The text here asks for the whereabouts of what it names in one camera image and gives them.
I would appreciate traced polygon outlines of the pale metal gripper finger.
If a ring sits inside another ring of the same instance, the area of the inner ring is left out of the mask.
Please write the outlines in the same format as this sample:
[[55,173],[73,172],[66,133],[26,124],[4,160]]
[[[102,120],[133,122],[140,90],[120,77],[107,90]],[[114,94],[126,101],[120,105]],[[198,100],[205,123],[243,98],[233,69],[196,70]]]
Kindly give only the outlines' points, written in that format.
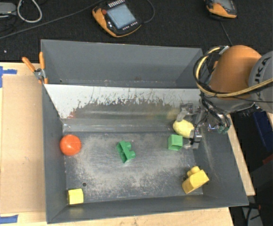
[[183,141],[183,148],[188,150],[197,150],[202,140],[200,129],[192,130],[190,136]]
[[194,114],[193,112],[194,112],[194,110],[193,110],[192,103],[187,103],[187,104],[181,105],[181,110],[178,113],[176,120],[178,122],[181,122],[182,120],[184,120],[184,118],[186,116],[192,116]]

